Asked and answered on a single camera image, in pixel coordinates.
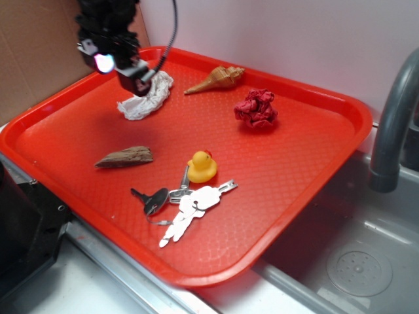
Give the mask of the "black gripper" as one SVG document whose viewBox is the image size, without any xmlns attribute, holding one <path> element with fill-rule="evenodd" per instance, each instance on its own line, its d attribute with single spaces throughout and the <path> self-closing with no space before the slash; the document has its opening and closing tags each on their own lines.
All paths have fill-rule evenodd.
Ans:
<svg viewBox="0 0 419 314">
<path fill-rule="evenodd" d="M 116 71 L 120 85 L 135 96 L 146 96 L 151 80 L 147 62 L 139 57 L 137 33 L 129 30 L 139 1 L 78 1 L 78 50 L 100 74 Z"/>
</svg>

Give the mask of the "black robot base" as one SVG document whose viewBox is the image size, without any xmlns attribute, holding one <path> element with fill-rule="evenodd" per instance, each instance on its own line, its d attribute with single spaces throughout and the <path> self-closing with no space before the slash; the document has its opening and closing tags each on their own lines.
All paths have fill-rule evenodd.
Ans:
<svg viewBox="0 0 419 314">
<path fill-rule="evenodd" d="M 16 183 L 1 165 L 1 299 L 51 267 L 68 206 L 41 183 Z"/>
</svg>

